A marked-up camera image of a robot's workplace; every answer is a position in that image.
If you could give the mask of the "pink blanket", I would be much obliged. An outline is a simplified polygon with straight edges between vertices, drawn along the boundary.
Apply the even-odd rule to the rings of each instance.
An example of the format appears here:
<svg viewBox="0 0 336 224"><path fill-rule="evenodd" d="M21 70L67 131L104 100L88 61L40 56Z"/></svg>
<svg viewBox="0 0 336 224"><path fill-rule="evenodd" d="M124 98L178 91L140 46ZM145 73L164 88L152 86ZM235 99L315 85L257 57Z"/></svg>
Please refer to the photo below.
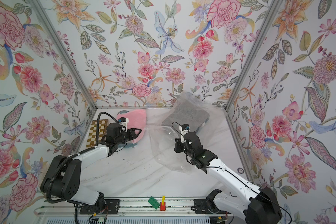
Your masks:
<svg viewBox="0 0 336 224"><path fill-rule="evenodd" d="M121 111L117 114L116 119L121 119L122 117L128 119L127 128L139 128L142 132L139 134L138 138L132 140L131 143L135 144L143 138L145 127L147 123L147 113L146 110L137 109L132 111Z"/></svg>

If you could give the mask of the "clear plastic vacuum bag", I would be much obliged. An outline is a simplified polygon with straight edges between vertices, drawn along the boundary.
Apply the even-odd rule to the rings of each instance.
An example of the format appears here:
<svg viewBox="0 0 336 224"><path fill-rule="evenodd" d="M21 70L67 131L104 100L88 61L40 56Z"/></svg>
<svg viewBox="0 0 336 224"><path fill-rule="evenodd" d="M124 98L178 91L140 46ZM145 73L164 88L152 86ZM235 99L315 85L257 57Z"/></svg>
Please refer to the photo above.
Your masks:
<svg viewBox="0 0 336 224"><path fill-rule="evenodd" d="M173 107L147 125L152 154L162 166L180 173L203 167L198 155L206 150L225 123L226 111L182 93Z"/></svg>

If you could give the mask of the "grey blanket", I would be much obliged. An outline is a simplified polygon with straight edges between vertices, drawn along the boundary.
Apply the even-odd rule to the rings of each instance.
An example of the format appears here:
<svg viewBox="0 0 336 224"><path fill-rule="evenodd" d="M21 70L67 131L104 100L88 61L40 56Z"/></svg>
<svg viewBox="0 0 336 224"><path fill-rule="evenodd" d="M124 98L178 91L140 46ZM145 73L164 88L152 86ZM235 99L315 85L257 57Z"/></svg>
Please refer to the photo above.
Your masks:
<svg viewBox="0 0 336 224"><path fill-rule="evenodd" d="M163 119L161 126L170 127L173 122L177 122L181 125L188 124L190 131L198 132L209 118L209 113L201 108L198 103L180 99L175 102L171 111Z"/></svg>

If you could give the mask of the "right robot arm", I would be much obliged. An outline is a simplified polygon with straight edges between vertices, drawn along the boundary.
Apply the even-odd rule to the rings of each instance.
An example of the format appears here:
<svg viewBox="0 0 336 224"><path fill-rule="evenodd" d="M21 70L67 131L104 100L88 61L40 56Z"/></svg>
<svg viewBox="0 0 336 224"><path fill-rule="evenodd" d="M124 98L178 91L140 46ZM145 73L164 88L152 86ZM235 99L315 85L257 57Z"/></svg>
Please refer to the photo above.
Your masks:
<svg viewBox="0 0 336 224"><path fill-rule="evenodd" d="M184 153L187 162L219 180L227 189L207 196L212 206L244 219L247 224L277 224L283 217L275 193L239 176L210 150L204 149L196 132L183 130L175 140L175 152Z"/></svg>

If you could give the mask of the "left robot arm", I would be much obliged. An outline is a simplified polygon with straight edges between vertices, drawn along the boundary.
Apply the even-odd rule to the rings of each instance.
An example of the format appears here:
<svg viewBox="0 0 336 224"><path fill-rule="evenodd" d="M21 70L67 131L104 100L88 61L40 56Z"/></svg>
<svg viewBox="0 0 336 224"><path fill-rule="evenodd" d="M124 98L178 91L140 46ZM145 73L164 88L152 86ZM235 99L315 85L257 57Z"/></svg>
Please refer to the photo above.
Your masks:
<svg viewBox="0 0 336 224"><path fill-rule="evenodd" d="M112 156L119 145L137 139L141 133L140 128L128 129L124 122L114 122L106 127L106 135L96 146L70 156L56 156L40 187L46 194L46 201L82 204L103 210L106 207L104 194L81 186L81 172L99 160Z"/></svg>

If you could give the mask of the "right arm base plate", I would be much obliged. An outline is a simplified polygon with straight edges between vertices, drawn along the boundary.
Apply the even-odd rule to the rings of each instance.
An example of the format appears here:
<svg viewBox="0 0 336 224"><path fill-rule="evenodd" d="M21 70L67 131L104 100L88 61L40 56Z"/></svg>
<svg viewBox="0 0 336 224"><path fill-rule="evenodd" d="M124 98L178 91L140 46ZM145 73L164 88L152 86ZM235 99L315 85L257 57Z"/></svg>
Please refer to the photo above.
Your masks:
<svg viewBox="0 0 336 224"><path fill-rule="evenodd" d="M208 202L206 198L204 199L194 199L193 206L191 206L191 210L195 212L195 214L225 214L225 211L218 210L217 207L214 207L211 202Z"/></svg>

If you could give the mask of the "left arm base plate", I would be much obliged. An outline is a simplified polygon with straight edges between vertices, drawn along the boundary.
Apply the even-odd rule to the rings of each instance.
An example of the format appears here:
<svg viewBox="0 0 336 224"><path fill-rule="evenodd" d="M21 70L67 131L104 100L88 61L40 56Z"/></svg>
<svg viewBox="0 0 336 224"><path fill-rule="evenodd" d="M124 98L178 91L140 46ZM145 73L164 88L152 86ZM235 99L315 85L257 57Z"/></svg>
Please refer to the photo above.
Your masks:
<svg viewBox="0 0 336 224"><path fill-rule="evenodd" d="M99 209L93 205L84 205L79 214L80 215L93 215L94 213L98 214L102 212L104 215L117 215L119 211L119 199L105 199L105 205Z"/></svg>

